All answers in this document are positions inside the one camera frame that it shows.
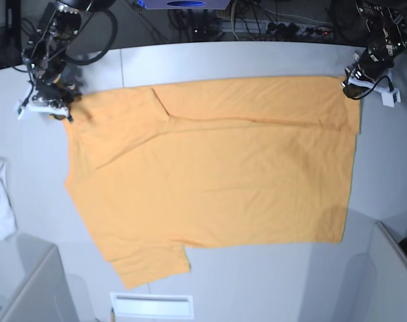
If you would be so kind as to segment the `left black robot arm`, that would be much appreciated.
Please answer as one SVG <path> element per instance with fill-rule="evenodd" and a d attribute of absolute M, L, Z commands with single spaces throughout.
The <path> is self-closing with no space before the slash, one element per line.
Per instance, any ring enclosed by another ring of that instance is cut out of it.
<path fill-rule="evenodd" d="M 392 82 L 392 68 L 395 57 L 407 49 L 404 18 L 398 11 L 370 1 L 357 1 L 356 8 L 375 37 L 364 51 L 355 53 L 354 63 L 345 68 L 346 78 L 341 83 L 343 93 L 359 101 L 376 91 L 383 105 L 394 107 L 401 96 Z"/>

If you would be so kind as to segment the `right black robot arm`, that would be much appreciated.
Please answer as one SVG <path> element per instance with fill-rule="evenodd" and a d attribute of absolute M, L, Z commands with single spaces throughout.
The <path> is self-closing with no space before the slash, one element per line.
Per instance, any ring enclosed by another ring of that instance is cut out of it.
<path fill-rule="evenodd" d="M 118 21 L 110 10 L 113 4 L 113 1 L 54 1 L 47 5 L 36 31 L 21 52 L 30 87 L 25 98 L 17 102 L 18 119 L 34 112 L 73 121 L 71 105 L 81 93 L 75 78 L 64 70 L 70 64 L 93 64 L 107 54 L 118 34 Z M 111 35 L 98 55 L 79 60 L 66 51 L 88 24 L 83 21 L 86 13 L 106 15 L 111 23 Z"/>

